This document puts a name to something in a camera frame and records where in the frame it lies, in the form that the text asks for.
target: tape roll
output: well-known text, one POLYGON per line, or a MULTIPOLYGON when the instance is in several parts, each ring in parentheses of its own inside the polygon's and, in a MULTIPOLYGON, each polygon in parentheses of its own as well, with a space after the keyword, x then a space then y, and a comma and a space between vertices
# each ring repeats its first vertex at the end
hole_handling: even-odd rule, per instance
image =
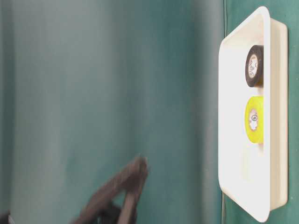
POLYGON ((249 87, 263 85, 263 45, 253 45, 247 55, 245 78, 249 87))
POLYGON ((252 143, 263 142, 263 97, 251 97, 245 109, 245 129, 252 143))

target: white tray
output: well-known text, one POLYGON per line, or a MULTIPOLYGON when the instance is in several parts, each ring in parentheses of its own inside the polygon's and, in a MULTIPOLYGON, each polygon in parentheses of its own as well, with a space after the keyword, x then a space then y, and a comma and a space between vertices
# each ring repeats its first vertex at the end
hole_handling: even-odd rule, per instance
POLYGON ((259 7, 222 42, 219 50, 219 184, 257 221, 287 202, 287 27, 259 7), (263 45, 263 87, 245 80, 253 45, 263 45), (263 96, 263 144, 251 143, 244 127, 246 103, 263 96))

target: green curtain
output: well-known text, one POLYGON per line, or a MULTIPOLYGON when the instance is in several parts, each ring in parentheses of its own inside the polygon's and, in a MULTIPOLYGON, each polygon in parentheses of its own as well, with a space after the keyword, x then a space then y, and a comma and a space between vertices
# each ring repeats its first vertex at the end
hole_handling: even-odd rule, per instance
POLYGON ((0 7, 1 211, 16 223, 68 223, 142 155, 138 223, 221 222, 221 0, 0 7))
MULTIPOLYGON (((259 6, 269 9, 270 17, 283 22, 288 27, 289 35, 289 195, 285 206, 270 213, 268 224, 294 224, 299 220, 299 138, 297 118, 299 110, 299 56, 298 12, 297 0, 225 0, 227 34, 234 30, 247 16, 259 6)), ((247 212, 236 203, 225 197, 225 223, 227 224, 257 224, 247 212)))

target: teal wall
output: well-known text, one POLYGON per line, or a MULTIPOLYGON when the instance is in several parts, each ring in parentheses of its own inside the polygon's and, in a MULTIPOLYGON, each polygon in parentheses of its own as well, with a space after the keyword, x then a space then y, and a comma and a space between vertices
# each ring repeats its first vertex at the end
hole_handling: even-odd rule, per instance
POLYGON ((1 211, 68 223, 140 154, 150 174, 138 223, 220 223, 221 0, 0 7, 1 211))
MULTIPOLYGON (((294 224, 299 220, 299 30, 297 0, 225 0, 227 9, 227 33, 236 28, 259 6, 269 9, 271 18, 283 22, 289 35, 289 195, 285 206, 270 213, 267 224, 294 224)), ((225 198, 225 223, 257 224, 258 222, 236 203, 225 198)))

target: black tape roll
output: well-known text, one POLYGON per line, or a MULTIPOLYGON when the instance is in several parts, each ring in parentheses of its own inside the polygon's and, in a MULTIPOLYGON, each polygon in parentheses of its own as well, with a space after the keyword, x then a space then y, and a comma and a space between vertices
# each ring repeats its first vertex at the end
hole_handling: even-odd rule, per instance
POLYGON ((253 45, 248 52, 245 78, 249 87, 263 85, 263 45, 253 45))

